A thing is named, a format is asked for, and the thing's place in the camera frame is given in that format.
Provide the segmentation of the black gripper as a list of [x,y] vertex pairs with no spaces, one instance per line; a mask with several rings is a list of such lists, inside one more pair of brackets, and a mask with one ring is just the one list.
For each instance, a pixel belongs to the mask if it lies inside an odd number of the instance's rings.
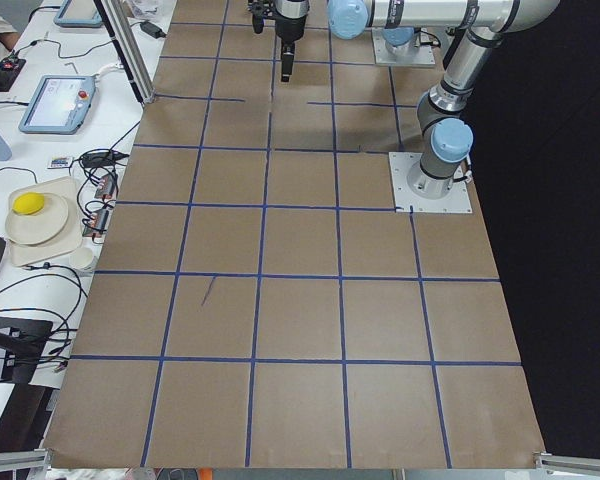
[[304,35],[306,17],[288,18],[279,16],[275,20],[276,35],[281,39],[281,81],[287,83],[293,74],[295,42]]

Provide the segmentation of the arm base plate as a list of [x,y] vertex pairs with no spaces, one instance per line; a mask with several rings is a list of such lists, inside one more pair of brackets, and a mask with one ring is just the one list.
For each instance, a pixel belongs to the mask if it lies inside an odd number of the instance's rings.
[[421,169],[421,153],[390,152],[395,210],[405,213],[471,214],[468,185],[456,168],[447,179],[434,179]]
[[383,29],[372,30],[375,64],[380,66],[434,68],[436,60],[429,37],[425,32],[415,33],[409,40],[394,46],[383,35]]

